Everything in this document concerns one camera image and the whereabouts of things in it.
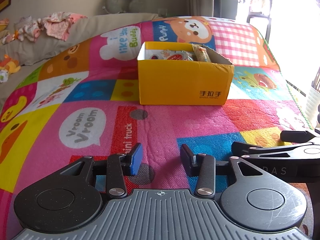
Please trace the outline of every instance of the pile of clothes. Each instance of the pile of clothes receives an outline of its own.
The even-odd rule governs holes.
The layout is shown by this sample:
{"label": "pile of clothes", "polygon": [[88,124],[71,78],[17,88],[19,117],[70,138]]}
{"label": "pile of clothes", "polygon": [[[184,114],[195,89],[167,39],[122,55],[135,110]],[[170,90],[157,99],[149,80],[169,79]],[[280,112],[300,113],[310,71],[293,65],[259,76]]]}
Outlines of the pile of clothes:
{"label": "pile of clothes", "polygon": [[48,36],[66,41],[70,27],[81,18],[86,18],[86,16],[70,12],[56,12],[39,19],[31,19],[30,17],[28,22],[16,30],[14,34],[9,33],[2,38],[2,44],[16,39],[23,41],[25,38],[36,42],[41,31],[44,30]]}

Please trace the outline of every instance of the plush toy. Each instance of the plush toy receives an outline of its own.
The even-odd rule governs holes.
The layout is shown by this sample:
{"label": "plush toy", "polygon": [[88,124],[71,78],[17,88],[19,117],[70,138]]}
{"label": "plush toy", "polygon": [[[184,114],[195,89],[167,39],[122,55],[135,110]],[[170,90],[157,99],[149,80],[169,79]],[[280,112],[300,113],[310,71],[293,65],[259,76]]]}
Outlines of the plush toy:
{"label": "plush toy", "polygon": [[19,61],[4,55],[4,60],[0,62],[0,70],[7,70],[9,74],[16,73],[20,70]]}

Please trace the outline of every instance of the yellow square print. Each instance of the yellow square print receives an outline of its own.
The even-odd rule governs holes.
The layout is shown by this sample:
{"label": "yellow square print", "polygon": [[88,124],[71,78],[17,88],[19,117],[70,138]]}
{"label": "yellow square print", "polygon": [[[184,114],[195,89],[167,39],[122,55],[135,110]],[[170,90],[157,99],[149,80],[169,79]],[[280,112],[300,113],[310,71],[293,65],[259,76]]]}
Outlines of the yellow square print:
{"label": "yellow square print", "polygon": [[138,80],[118,79],[110,100],[139,101]]}
{"label": "yellow square print", "polygon": [[278,127],[263,128],[251,131],[240,132],[244,140],[249,144],[259,145],[262,147],[274,147],[290,145],[280,140],[280,129]]}
{"label": "yellow square print", "polygon": [[33,143],[57,110],[48,106],[12,119],[0,133],[0,188],[13,193],[22,165]]}

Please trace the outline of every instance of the yellow cardboard box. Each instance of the yellow cardboard box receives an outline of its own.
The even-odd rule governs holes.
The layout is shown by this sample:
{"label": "yellow cardboard box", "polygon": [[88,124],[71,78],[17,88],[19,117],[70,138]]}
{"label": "yellow cardboard box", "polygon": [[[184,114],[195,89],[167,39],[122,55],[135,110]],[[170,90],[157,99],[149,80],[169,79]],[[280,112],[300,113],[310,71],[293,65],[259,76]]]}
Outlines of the yellow cardboard box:
{"label": "yellow cardboard box", "polygon": [[140,104],[223,105],[233,79],[234,65],[213,49],[205,48],[214,63],[145,59],[149,49],[193,51],[189,43],[145,42],[138,55]]}

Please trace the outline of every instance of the speech bubble print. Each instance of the speech bubble print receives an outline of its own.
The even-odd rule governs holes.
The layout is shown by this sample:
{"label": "speech bubble print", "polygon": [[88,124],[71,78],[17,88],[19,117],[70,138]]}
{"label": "speech bubble print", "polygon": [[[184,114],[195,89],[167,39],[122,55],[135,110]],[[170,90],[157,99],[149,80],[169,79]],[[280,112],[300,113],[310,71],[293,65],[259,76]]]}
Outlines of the speech bubble print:
{"label": "speech bubble print", "polygon": [[100,145],[106,126],[106,115],[99,109],[87,107],[69,115],[59,129],[60,141],[67,147],[80,149],[92,144]]}
{"label": "speech bubble print", "polygon": [[141,48],[141,31],[138,26],[119,28],[101,35],[107,44],[100,48],[103,60],[116,58],[127,61],[138,56]]}

